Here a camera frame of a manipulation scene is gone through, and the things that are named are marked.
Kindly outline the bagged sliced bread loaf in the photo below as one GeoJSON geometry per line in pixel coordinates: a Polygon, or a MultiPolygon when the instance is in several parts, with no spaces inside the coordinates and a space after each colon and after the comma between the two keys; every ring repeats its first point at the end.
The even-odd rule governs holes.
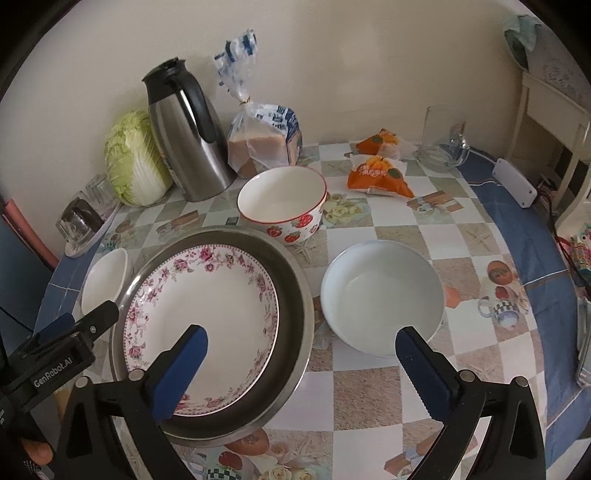
{"type": "Polygon", "coordinates": [[[239,103],[228,130],[228,164],[242,179],[271,168],[293,166],[303,145],[293,109],[252,99],[249,78],[256,55],[256,33],[248,29],[226,42],[214,57],[219,85],[239,103]]]}

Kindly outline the small white bowl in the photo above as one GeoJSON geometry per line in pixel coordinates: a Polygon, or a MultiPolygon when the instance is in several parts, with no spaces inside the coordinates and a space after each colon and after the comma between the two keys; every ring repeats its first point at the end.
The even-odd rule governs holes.
{"type": "Polygon", "coordinates": [[[86,277],[80,300],[81,312],[86,315],[107,300],[116,302],[132,272],[129,255],[123,248],[101,257],[86,277]]]}

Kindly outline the far orange snack packet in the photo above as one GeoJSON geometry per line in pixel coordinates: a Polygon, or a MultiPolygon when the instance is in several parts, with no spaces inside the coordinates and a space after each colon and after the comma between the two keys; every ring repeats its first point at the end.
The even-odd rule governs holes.
{"type": "Polygon", "coordinates": [[[356,151],[359,154],[378,155],[392,159],[410,157],[416,150],[417,146],[414,143],[386,129],[356,143],[356,151]]]}

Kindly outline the stainless steel thermos jug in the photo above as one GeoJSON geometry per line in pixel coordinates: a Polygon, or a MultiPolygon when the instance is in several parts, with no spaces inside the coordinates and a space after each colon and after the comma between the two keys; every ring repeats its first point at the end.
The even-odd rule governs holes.
{"type": "Polygon", "coordinates": [[[214,197],[235,181],[228,143],[214,107],[178,57],[142,79],[158,151],[188,202],[214,197]]]}

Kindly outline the white rectangular device box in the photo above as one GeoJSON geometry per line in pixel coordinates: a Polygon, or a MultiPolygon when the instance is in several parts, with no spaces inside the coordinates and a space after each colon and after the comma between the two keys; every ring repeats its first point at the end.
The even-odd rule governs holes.
{"type": "Polygon", "coordinates": [[[537,189],[510,161],[498,158],[492,175],[521,208],[532,206],[538,196],[537,189]]]}

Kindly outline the cream white chair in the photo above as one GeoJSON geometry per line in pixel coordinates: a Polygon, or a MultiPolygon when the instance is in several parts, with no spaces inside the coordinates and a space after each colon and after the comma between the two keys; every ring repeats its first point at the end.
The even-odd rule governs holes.
{"type": "Polygon", "coordinates": [[[572,153],[555,196],[555,200],[560,202],[578,163],[590,163],[590,112],[558,89],[523,71],[520,102],[506,159],[513,157],[525,115],[572,153]]]}

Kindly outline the clear glass mug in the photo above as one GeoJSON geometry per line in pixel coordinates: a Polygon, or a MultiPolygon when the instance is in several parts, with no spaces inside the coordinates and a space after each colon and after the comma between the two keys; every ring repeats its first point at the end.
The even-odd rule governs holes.
{"type": "Polygon", "coordinates": [[[466,116],[445,105],[427,109],[417,158],[428,169],[447,172],[461,166],[470,146],[465,136],[466,116]]]}

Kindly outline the strawberry pattern red-rimmed bowl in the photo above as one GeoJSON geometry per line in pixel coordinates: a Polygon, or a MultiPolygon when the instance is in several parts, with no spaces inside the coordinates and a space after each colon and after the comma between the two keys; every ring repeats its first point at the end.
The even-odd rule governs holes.
{"type": "Polygon", "coordinates": [[[325,178],[302,166],[277,167],[257,174],[236,199],[242,224],[262,231],[283,245],[311,238],[322,224],[328,198],[325,178]]]}

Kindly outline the round metal tray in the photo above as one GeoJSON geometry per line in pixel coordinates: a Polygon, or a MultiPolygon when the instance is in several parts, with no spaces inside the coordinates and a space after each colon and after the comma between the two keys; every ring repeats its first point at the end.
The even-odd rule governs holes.
{"type": "Polygon", "coordinates": [[[163,248],[119,300],[111,370],[147,369],[190,325],[208,350],[174,414],[168,439],[221,446],[252,434],[283,407],[307,370],[314,343],[311,290],[279,241],[241,227],[209,227],[163,248]]]}

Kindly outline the near orange snack packet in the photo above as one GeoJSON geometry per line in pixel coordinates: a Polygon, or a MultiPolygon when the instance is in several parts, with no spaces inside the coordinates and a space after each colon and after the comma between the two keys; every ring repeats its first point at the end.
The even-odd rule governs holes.
{"type": "Polygon", "coordinates": [[[368,195],[394,196],[412,199],[404,172],[394,161],[381,156],[363,156],[362,161],[349,172],[346,186],[349,190],[368,195]]]}

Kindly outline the napa cabbage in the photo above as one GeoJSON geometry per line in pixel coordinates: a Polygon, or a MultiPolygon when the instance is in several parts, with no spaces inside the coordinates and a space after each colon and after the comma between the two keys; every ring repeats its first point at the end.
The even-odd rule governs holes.
{"type": "Polygon", "coordinates": [[[104,156],[107,179],[126,205],[155,204],[172,186],[144,110],[129,111],[112,125],[105,138],[104,156]]]}

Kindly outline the upturned drinking glass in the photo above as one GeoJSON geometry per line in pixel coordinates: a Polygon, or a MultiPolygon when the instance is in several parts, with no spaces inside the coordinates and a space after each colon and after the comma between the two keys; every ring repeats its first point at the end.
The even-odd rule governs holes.
{"type": "Polygon", "coordinates": [[[85,189],[90,200],[100,210],[111,208],[117,203],[114,189],[105,174],[95,175],[85,189]]]}

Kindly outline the patterned checkered tablecloth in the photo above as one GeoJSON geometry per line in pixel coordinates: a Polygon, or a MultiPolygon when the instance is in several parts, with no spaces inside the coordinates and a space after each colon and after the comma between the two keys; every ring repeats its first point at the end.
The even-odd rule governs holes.
{"type": "MultiPolygon", "coordinates": [[[[419,197],[351,192],[351,143],[314,145],[301,164],[325,177],[324,223],[291,251],[312,292],[329,263],[349,247],[393,240],[427,258],[447,295],[433,347],[483,380],[525,376],[542,411],[548,474],[564,479],[586,442],[590,394],[578,387],[576,294],[548,232],[492,177],[473,153],[458,170],[438,173],[403,163],[419,197]]],[[[315,322],[308,372],[283,410],[243,442],[178,452],[198,479],[405,479],[440,431],[392,357],[349,347],[315,322]]]]}

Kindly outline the white floral serving tray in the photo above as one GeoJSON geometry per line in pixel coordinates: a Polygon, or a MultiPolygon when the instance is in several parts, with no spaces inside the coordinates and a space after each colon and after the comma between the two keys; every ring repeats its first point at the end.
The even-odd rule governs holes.
{"type": "Polygon", "coordinates": [[[69,258],[79,258],[87,253],[106,234],[120,208],[121,205],[114,207],[97,231],[89,230],[80,240],[74,242],[67,240],[64,247],[64,255],[69,258]]]}

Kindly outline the orange snack packet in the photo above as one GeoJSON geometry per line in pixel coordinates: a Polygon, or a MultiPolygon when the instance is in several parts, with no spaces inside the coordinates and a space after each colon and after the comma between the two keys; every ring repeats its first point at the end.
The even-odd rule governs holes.
{"type": "Polygon", "coordinates": [[[394,196],[412,199],[404,172],[394,161],[381,156],[363,156],[362,161],[349,172],[346,186],[349,190],[368,195],[394,196]]]}
{"type": "Polygon", "coordinates": [[[386,129],[356,143],[356,151],[359,154],[378,155],[392,159],[410,157],[416,150],[417,146],[414,143],[386,129]]]}

